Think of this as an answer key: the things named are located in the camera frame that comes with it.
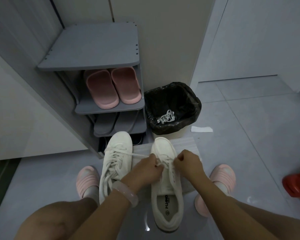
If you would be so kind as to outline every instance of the gray shelf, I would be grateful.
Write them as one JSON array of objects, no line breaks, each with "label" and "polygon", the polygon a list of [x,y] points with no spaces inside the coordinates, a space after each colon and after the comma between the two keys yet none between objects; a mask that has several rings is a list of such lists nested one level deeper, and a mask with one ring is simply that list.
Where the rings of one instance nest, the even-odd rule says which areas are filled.
[{"label": "gray shelf", "polygon": [[144,100],[143,82],[142,82],[142,75],[141,75],[141,65],[139,64],[137,66],[134,66],[133,68],[136,71],[136,76],[141,89],[142,98],[139,102],[137,102],[136,104],[124,104],[120,100],[119,104],[112,109],[101,109],[93,101],[88,88],[84,86],[82,88],[83,90],[81,91],[81,98],[79,104],[76,105],[74,111],[79,115],[88,115],[88,114],[101,114],[101,113],[112,113],[112,112],[143,109],[145,106],[145,100]]},{"label": "gray shelf", "polygon": [[69,71],[129,67],[139,63],[135,23],[75,24],[62,31],[38,68]]},{"label": "gray shelf", "polygon": [[[138,117],[136,119],[136,123],[133,126],[132,131],[129,134],[139,134],[139,133],[144,133],[147,130],[147,122],[144,117],[144,111],[140,111],[138,114]],[[94,132],[94,135],[96,137],[107,137],[107,136],[113,136],[117,131],[115,129],[112,130],[111,133],[108,135],[98,135]]]}]

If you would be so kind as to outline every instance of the tile floor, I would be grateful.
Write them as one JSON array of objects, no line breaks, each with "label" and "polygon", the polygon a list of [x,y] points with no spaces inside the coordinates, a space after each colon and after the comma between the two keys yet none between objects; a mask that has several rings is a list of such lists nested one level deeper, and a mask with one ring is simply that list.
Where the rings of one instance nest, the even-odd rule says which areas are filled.
[{"label": "tile floor", "polygon": [[[195,93],[202,110],[193,125],[210,126],[213,133],[191,133],[189,127],[185,137],[194,137],[206,173],[226,163],[236,172],[236,199],[300,218],[300,200],[281,185],[282,177],[300,172],[300,94],[278,76],[202,82]],[[76,174],[90,164],[101,171],[102,160],[89,151],[23,159],[0,207],[0,239],[12,239],[38,208],[77,200]],[[159,231],[149,202],[143,202],[128,213],[118,238],[219,239],[214,223],[196,213],[195,196],[184,196],[184,217],[175,233]]]}]

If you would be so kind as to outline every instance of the black garbage bag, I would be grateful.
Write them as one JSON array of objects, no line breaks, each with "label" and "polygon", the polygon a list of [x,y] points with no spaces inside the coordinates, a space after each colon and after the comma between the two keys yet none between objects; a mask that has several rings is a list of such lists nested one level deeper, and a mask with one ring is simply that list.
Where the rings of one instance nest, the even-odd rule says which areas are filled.
[{"label": "black garbage bag", "polygon": [[[179,131],[196,122],[201,112],[201,102],[190,87],[183,82],[172,82],[144,93],[145,113],[151,130],[156,135]],[[157,119],[171,109],[175,121],[158,123]]]}]

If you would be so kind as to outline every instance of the pink slipper on shelf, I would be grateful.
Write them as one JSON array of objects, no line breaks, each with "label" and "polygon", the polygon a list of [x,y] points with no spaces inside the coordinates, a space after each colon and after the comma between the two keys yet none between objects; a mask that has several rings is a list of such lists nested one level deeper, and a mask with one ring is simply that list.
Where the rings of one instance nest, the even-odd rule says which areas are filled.
[{"label": "pink slipper on shelf", "polygon": [[[82,174],[86,169],[90,170],[91,172],[85,177],[82,177]],[[76,182],[76,188],[80,199],[83,198],[84,192],[90,186],[97,186],[99,188],[99,183],[100,183],[100,175],[93,166],[86,166],[83,169],[81,169],[77,176],[77,182]]]},{"label": "pink slipper on shelf", "polygon": [[[232,168],[226,164],[216,166],[210,175],[210,180],[212,182],[218,181],[223,183],[228,189],[228,193],[231,193],[236,185],[236,175]],[[200,215],[204,217],[210,216],[209,210],[200,194],[194,199],[194,206]]]},{"label": "pink slipper on shelf", "polygon": [[86,70],[83,77],[92,99],[101,109],[112,109],[119,104],[119,97],[108,70]]},{"label": "pink slipper on shelf", "polygon": [[111,70],[111,77],[121,101],[135,104],[141,100],[140,86],[133,67],[122,67]]}]

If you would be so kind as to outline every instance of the red stool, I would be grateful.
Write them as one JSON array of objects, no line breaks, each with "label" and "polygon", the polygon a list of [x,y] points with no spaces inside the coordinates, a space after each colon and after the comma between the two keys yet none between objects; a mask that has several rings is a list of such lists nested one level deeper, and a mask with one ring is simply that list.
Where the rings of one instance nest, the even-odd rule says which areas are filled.
[{"label": "red stool", "polygon": [[300,173],[284,177],[282,185],[291,197],[300,198]]}]

